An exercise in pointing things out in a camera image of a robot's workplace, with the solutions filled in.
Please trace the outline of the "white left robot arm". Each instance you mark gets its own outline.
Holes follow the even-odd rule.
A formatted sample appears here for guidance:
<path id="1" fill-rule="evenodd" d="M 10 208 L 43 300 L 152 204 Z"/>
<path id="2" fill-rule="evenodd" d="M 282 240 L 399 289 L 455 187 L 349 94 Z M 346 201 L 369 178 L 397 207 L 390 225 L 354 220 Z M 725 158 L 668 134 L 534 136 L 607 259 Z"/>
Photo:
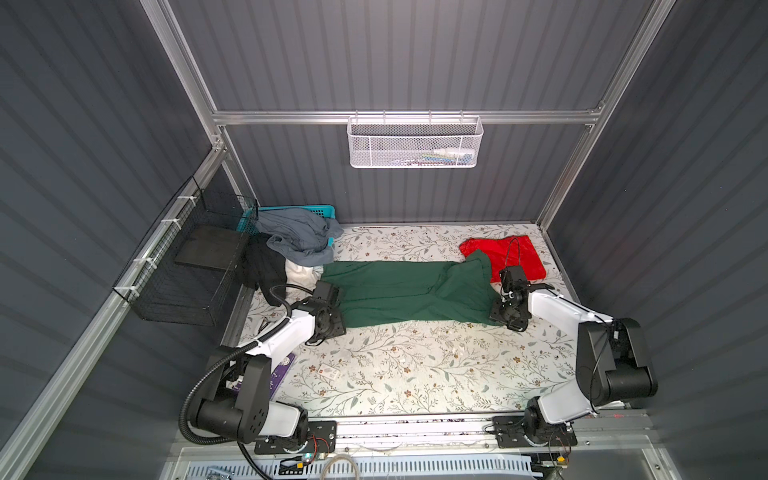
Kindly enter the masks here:
<path id="1" fill-rule="evenodd" d="M 274 326 L 244 346 L 220 347 L 182 403 L 178 428 L 189 442 L 217 445 L 256 441 L 300 447 L 309 435 L 306 410 L 272 399 L 271 377 L 298 347 L 317 346 L 346 330 L 340 289 L 319 281 L 310 290 L 296 284 L 270 288 L 284 308 Z"/>

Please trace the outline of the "green t-shirt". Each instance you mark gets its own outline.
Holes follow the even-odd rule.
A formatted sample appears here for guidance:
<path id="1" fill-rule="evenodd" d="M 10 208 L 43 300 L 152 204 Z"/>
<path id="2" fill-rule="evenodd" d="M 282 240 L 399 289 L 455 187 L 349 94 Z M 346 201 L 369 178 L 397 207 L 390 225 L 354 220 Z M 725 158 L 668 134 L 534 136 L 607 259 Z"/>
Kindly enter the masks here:
<path id="1" fill-rule="evenodd" d="M 461 262 L 338 261 L 321 280 L 340 289 L 339 308 L 349 328 L 407 321 L 488 324 L 499 294 L 491 263 L 475 252 Z"/>

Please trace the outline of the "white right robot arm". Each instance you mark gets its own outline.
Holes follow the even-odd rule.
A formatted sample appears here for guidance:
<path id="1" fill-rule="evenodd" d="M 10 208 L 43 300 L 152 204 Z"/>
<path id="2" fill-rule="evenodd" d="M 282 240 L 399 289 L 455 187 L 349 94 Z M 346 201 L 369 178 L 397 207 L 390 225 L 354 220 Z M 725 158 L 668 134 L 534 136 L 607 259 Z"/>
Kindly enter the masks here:
<path id="1" fill-rule="evenodd" d="M 492 419 L 502 448 L 525 442 L 533 447 L 576 444 L 572 423 L 615 401 L 649 398 L 658 380 L 641 325 L 631 318 L 598 313 L 533 284 L 520 266 L 501 270 L 501 295 L 490 319 L 521 333 L 537 317 L 576 341 L 573 377 L 528 401 L 523 413 Z"/>

